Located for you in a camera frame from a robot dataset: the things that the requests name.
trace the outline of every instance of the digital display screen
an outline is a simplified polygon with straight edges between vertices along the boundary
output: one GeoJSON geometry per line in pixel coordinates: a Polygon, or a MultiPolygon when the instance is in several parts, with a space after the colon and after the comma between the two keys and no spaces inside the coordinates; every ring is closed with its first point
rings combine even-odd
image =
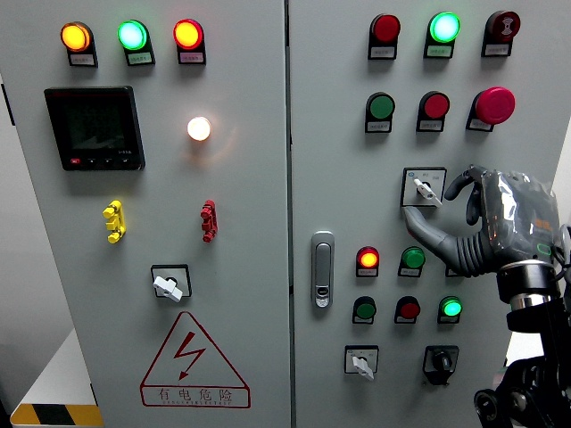
{"type": "Polygon", "coordinates": [[[66,103],[63,111],[68,123],[72,149],[124,149],[125,136],[119,107],[108,103],[66,103]]]}

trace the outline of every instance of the high voltage warning sign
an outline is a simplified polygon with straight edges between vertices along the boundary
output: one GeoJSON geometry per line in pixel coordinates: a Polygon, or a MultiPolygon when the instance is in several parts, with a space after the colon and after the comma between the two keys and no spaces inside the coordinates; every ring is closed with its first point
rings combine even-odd
{"type": "Polygon", "coordinates": [[[145,379],[148,407],[250,408],[250,388],[190,312],[170,328],[145,379]]]}

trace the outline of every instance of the white indicator light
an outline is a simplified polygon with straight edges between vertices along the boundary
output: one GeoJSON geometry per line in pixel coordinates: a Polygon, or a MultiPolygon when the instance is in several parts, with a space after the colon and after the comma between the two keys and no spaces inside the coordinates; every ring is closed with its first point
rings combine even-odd
{"type": "Polygon", "coordinates": [[[193,118],[188,122],[186,130],[193,140],[204,141],[211,134],[211,123],[202,116],[193,118]]]}

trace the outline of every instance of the green push button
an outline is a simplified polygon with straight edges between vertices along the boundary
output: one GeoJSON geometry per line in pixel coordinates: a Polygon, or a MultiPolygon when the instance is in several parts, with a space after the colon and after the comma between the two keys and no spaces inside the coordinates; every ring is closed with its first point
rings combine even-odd
{"type": "Polygon", "coordinates": [[[375,118],[386,119],[393,114],[394,101],[388,95],[380,95],[371,102],[368,109],[375,118]]]}
{"type": "Polygon", "coordinates": [[[537,244],[537,251],[541,254],[545,254],[546,256],[551,255],[551,247],[549,245],[545,245],[544,243],[537,244]]]}
{"type": "Polygon", "coordinates": [[[440,309],[447,317],[456,317],[462,311],[462,303],[458,297],[446,297],[440,302],[440,309]]]}
{"type": "Polygon", "coordinates": [[[377,308],[370,303],[365,303],[357,308],[357,317],[361,319],[370,319],[375,316],[377,308]]]}
{"type": "Polygon", "coordinates": [[[404,251],[402,254],[402,262],[407,265],[408,268],[418,269],[425,264],[426,256],[425,252],[419,247],[411,247],[404,251]]]}

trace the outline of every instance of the yellow fuse holder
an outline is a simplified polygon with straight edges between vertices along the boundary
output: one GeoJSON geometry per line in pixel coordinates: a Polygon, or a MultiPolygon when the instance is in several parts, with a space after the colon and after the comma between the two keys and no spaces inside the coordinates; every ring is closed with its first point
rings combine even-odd
{"type": "Polygon", "coordinates": [[[125,217],[123,216],[123,204],[120,201],[112,201],[105,210],[103,216],[107,218],[105,223],[107,230],[111,230],[111,234],[107,237],[109,243],[117,243],[127,232],[125,226],[125,217]]]}

